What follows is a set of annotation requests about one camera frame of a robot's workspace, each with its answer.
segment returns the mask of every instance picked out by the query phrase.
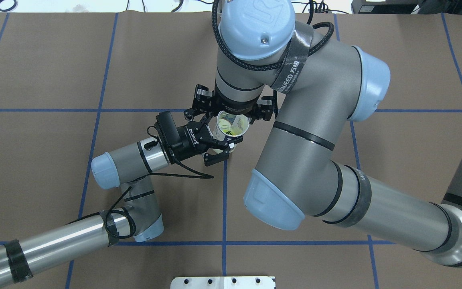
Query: light blue joint cap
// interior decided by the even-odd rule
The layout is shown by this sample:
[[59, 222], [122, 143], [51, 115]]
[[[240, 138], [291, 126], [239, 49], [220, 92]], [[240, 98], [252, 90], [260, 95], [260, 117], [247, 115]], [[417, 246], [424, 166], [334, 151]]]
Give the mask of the light blue joint cap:
[[109, 153], [104, 153], [92, 159], [92, 174], [102, 189], [117, 188], [121, 185], [117, 167]]
[[295, 29], [295, 11], [288, 0], [233, 0], [224, 3], [220, 34], [231, 53], [252, 61], [280, 51]]
[[390, 85], [390, 68], [361, 48], [357, 49], [361, 58], [361, 92], [354, 113], [349, 117], [351, 121], [363, 121], [375, 112], [379, 103], [385, 98]]
[[156, 238], [163, 233], [163, 219], [162, 215], [152, 223], [152, 225], [145, 229], [145, 231], [141, 232], [140, 234], [133, 236], [135, 241], [137, 242], [145, 242], [151, 240], [152, 238]]
[[282, 230], [297, 229], [305, 217], [283, 192], [255, 169], [243, 202], [255, 217]]

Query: paper cup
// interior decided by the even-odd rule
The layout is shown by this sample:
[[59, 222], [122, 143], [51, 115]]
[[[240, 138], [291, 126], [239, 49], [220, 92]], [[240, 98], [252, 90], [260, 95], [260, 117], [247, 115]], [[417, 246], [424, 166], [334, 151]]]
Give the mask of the paper cup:
[[[244, 115], [234, 115], [226, 112], [220, 112], [217, 115], [217, 124], [213, 130], [213, 138], [226, 141], [242, 136], [249, 129], [249, 118]], [[230, 143], [229, 147], [233, 152], [236, 144]], [[213, 149], [216, 153], [223, 150]]]

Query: robotic arm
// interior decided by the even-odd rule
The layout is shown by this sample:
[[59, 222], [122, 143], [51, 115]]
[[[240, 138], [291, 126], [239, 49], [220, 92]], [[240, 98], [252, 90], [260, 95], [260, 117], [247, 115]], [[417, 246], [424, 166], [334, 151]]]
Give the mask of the robotic arm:
[[[330, 160], [345, 122], [367, 119], [383, 100], [387, 65], [332, 40], [330, 22], [313, 27], [296, 22], [287, 0], [228, 0], [219, 26], [218, 3], [212, 8], [220, 46], [215, 90], [196, 87], [185, 126], [176, 126], [170, 112], [160, 113], [154, 124], [158, 136], [94, 158], [97, 183], [103, 189], [121, 186], [125, 206], [0, 246], [0, 288], [114, 245], [123, 235], [143, 242], [161, 234], [149, 175], [175, 163], [194, 177], [211, 177], [181, 161], [198, 154], [207, 166], [227, 159], [231, 144], [242, 137], [214, 139], [209, 120], [221, 110], [244, 114], [251, 123], [270, 120], [275, 97], [260, 99], [265, 85], [286, 99], [244, 196], [249, 212], [284, 230], [316, 216], [406, 245], [438, 264], [462, 267], [462, 161], [442, 203], [433, 204]], [[319, 27], [328, 27], [328, 33], [316, 33]], [[203, 117], [195, 121], [198, 115]], [[222, 152], [208, 154], [211, 148]]]
[[[358, 47], [332, 39], [320, 46], [326, 37], [306, 24], [294, 26], [291, 9], [286, 1], [232, 1], [223, 8], [216, 94], [227, 101], [225, 110], [243, 113], [264, 84], [286, 93], [245, 206], [280, 229], [317, 216], [421, 251], [438, 264], [462, 266], [462, 162], [438, 205], [330, 160], [345, 121], [365, 120], [383, 100], [389, 68]], [[279, 69], [260, 70], [278, 62]]]

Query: gray robot arm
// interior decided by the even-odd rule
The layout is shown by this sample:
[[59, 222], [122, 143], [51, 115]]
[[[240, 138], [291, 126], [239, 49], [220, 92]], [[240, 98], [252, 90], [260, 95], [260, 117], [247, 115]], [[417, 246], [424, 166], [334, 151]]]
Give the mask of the gray robot arm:
[[[124, 196], [124, 206], [117, 212], [102, 211], [49, 232], [0, 246], [0, 288], [24, 282], [42, 271], [113, 246], [119, 242], [117, 236], [133, 234], [137, 242], [143, 242], [160, 235], [163, 232], [162, 216], [150, 178], [125, 183], [121, 189], [125, 192], [130, 186], [132, 188]], [[131, 216], [134, 232], [131, 221], [122, 215], [123, 212]]]
[[[290, 50], [295, 50], [294, 41], [304, 41], [308, 26], [297, 22], [293, 26], [292, 19], [282, 15], [293, 13], [289, 2], [270, 2], [269, 7], [258, 3], [224, 4], [219, 25], [224, 45], [218, 54], [215, 88], [229, 113], [244, 113], [253, 106], [264, 85], [286, 92], [244, 196], [247, 209], [285, 230], [296, 229], [306, 215], [317, 216], [421, 251], [441, 265], [462, 266], [462, 163], [438, 205], [330, 160], [345, 122], [366, 119], [383, 100], [390, 81], [387, 65], [334, 40], [298, 59], [297, 51]], [[269, 31], [278, 37], [270, 47], [265, 44], [271, 44], [275, 35]], [[279, 49], [279, 39], [286, 35], [291, 42]], [[311, 46], [322, 38], [314, 32]], [[253, 71], [225, 55], [226, 50], [256, 67], [283, 65]], [[286, 68], [299, 60], [304, 61], [302, 71]], [[291, 85], [291, 90], [284, 90], [283, 84]]]

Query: cable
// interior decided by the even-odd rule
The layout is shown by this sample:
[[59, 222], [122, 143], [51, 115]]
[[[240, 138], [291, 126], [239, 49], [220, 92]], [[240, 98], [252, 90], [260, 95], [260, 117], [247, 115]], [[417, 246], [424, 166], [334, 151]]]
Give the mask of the cable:
[[179, 0], [179, 4], [178, 4], [178, 7], [175, 7], [174, 9], [172, 9], [172, 11], [171, 11], [171, 12], [176, 12], [176, 11], [178, 11], [178, 10], [179, 10], [179, 8], [181, 8], [181, 5], [183, 5], [183, 1], [184, 1], [184, 0]]
[[8, 12], [8, 11], [12, 11], [15, 7], [17, 7], [17, 0], [13, 0], [13, 5], [8, 8], [8, 9], [1, 9], [0, 7], [0, 11], [1, 12]]
[[345, 13], [345, 14], [350, 14], [350, 13], [345, 12], [345, 11], [334, 10], [334, 9], [331, 9], [331, 10], [324, 10], [324, 11], [322, 11], [321, 13], [327, 13], [327, 12], [341, 12], [341, 13]]
[[[211, 7], [211, 27], [213, 28], [213, 34], [215, 35], [215, 40], [220, 47], [220, 50], [224, 55], [231, 60], [234, 64], [240, 66], [241, 68], [248, 69], [250, 71], [270, 71], [272, 69], [278, 69], [281, 67], [282, 62], [277, 62], [274, 64], [267, 64], [267, 65], [252, 65], [245, 63], [244, 61], [235, 57], [225, 46], [224, 40], [220, 36], [219, 28], [217, 25], [217, 8], [219, 5], [220, 0], [215, 0], [213, 2], [213, 6]], [[310, 52], [308, 56], [313, 55], [315, 52], [319, 51], [330, 39], [332, 34], [334, 33], [334, 25], [331, 22], [320, 22], [313, 25], [313, 29], [317, 29], [320, 27], [328, 27], [328, 31], [326, 35], [312, 48], [310, 48]]]
[[274, 95], [272, 96], [272, 106], [274, 106], [274, 116], [277, 118], [279, 109], [277, 108], [277, 90], [274, 90]]
[[311, 24], [312, 20], [313, 20], [313, 13], [315, 12], [315, 3], [313, 2], [313, 0], [310, 0], [310, 16], [308, 17], [308, 21], [306, 22], [306, 24]]
[[[103, 224], [104, 229], [106, 230], [106, 232], [109, 235], [114, 236], [115, 238], [119, 238], [119, 239], [129, 238], [129, 237], [133, 236], [135, 234], [135, 232], [136, 232], [136, 224], [135, 224], [133, 218], [130, 216], [130, 213], [128, 213], [126, 210], [124, 210], [124, 211], [114, 210], [116, 205], [122, 200], [122, 198], [124, 198], [124, 196], [132, 188], [133, 187], [130, 186], [130, 187], [127, 188], [127, 190], [125, 192], [123, 192], [123, 194], [117, 199], [117, 201], [115, 201], [115, 203], [110, 207], [110, 209], [108, 210], [108, 214], [106, 214], [106, 216], [105, 216], [104, 224]], [[119, 214], [119, 215], [125, 217], [128, 220], [128, 224], [130, 225], [130, 234], [128, 234], [126, 236], [121, 236], [121, 235], [115, 235], [114, 233], [110, 232], [110, 230], [108, 229], [108, 218], [110, 217], [110, 214]]]

